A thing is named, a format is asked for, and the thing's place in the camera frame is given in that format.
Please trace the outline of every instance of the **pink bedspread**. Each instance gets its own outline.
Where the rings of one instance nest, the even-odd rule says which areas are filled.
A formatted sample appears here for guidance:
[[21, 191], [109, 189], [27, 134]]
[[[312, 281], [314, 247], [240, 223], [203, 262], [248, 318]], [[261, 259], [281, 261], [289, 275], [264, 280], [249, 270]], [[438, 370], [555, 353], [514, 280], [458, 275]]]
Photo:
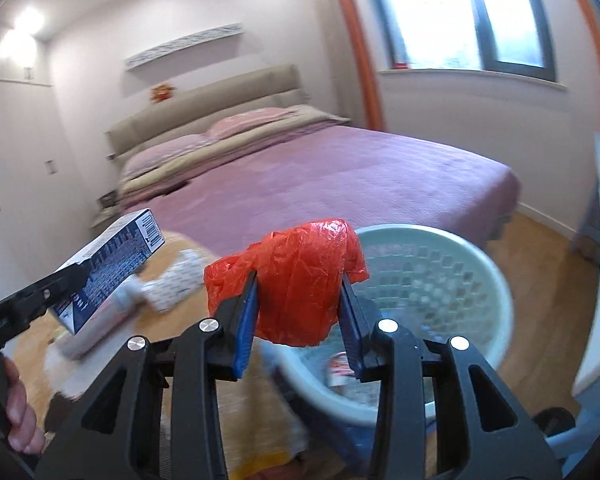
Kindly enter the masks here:
[[218, 256], [321, 218], [441, 228], [483, 246], [516, 206], [510, 168], [457, 148], [347, 126], [271, 146], [135, 205]]

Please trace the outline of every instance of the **red plastic bag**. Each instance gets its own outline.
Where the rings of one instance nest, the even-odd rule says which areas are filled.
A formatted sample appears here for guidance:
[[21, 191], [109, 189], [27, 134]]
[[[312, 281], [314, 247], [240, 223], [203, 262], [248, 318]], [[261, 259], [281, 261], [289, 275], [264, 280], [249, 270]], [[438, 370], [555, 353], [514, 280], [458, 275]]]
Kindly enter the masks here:
[[342, 273], [351, 283], [369, 277], [358, 236], [344, 220], [309, 222], [273, 232], [247, 250], [205, 268], [209, 314], [237, 296], [258, 273], [260, 313], [255, 335], [289, 346], [316, 346], [338, 320]]

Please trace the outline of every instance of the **metal screw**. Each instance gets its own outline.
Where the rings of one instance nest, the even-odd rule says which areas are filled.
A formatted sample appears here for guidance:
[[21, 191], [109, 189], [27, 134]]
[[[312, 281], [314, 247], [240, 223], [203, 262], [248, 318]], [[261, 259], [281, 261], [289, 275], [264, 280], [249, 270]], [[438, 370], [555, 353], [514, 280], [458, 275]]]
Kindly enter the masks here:
[[393, 319], [381, 319], [378, 321], [378, 328], [390, 334], [398, 330], [398, 324]]
[[126, 342], [126, 347], [133, 351], [142, 350], [144, 345], [146, 345], [146, 341], [144, 340], [144, 337], [140, 337], [139, 335], [132, 337]]
[[451, 338], [451, 346], [456, 350], [466, 350], [469, 348], [469, 341], [461, 335], [457, 335]]
[[202, 332], [213, 332], [214, 330], [218, 330], [220, 323], [218, 323], [218, 320], [213, 319], [212, 317], [207, 317], [206, 319], [200, 321], [198, 326]]

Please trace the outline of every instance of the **wooden floor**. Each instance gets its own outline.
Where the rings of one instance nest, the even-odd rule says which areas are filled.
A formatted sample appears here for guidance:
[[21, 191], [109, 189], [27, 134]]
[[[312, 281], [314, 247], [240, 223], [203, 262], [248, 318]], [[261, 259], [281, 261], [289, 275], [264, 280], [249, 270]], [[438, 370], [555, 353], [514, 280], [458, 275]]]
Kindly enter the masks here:
[[[515, 327], [498, 372], [534, 415], [562, 406], [576, 415], [571, 385], [587, 345], [598, 293], [598, 268], [568, 252], [569, 242], [521, 214], [487, 252], [504, 273], [514, 299]], [[433, 473], [434, 436], [427, 446]]]

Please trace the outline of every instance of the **box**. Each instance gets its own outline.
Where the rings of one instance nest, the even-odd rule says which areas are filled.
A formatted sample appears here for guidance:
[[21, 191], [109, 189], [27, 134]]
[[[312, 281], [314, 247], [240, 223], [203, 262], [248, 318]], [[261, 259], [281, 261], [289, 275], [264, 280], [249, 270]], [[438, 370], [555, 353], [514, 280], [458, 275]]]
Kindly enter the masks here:
[[149, 209], [124, 215], [62, 264], [60, 269], [88, 261], [91, 272], [72, 301], [49, 311], [71, 334], [77, 333], [104, 300], [163, 244], [164, 237]]

